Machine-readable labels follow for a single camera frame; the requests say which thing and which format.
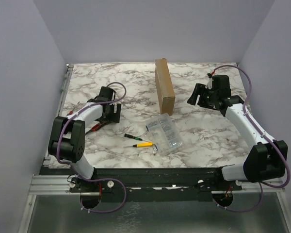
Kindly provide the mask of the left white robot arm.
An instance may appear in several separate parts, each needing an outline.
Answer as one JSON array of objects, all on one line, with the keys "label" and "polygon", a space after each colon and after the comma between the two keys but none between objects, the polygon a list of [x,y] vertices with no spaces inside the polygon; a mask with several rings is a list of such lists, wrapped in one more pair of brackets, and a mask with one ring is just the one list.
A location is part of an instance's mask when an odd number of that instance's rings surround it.
[{"label": "left white robot arm", "polygon": [[85,158],[85,136],[111,123],[119,123],[121,104],[116,103],[116,91],[103,86],[99,94],[84,107],[68,116],[54,119],[48,143],[48,153],[60,164],[69,165],[81,176],[81,186],[90,192],[96,189],[95,168]]}]

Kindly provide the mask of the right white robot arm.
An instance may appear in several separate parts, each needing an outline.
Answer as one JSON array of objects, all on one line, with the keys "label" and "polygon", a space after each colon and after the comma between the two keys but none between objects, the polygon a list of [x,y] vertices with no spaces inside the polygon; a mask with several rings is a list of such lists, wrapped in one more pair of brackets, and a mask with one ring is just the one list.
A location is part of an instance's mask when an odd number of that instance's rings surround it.
[{"label": "right white robot arm", "polygon": [[235,180],[255,183],[284,176],[287,144],[266,133],[249,113],[244,100],[231,94],[227,75],[212,76],[207,84],[197,83],[187,103],[219,111],[236,127],[250,149],[242,164],[224,166],[213,177],[217,189],[224,190]]}]

